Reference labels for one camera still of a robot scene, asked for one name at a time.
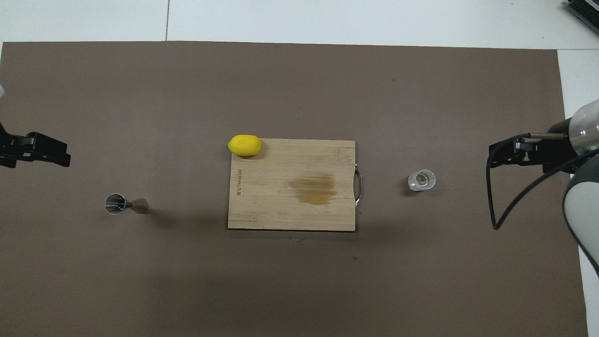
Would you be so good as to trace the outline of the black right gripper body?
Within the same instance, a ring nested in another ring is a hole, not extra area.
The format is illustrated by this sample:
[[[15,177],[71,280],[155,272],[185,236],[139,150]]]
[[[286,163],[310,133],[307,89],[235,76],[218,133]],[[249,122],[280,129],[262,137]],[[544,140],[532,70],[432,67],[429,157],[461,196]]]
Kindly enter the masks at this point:
[[[544,160],[542,164],[543,173],[547,173],[577,156],[569,139],[570,123],[570,119],[565,119],[562,122],[554,124],[547,131],[547,133],[564,134],[564,139],[539,141],[538,147],[541,150],[541,157]]]

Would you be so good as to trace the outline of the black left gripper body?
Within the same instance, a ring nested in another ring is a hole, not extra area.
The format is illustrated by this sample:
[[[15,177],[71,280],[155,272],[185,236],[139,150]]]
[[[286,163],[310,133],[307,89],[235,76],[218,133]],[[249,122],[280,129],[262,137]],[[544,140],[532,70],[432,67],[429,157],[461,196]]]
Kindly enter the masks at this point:
[[[0,157],[3,161],[22,159],[28,143],[28,137],[9,134],[3,124],[0,124]]]

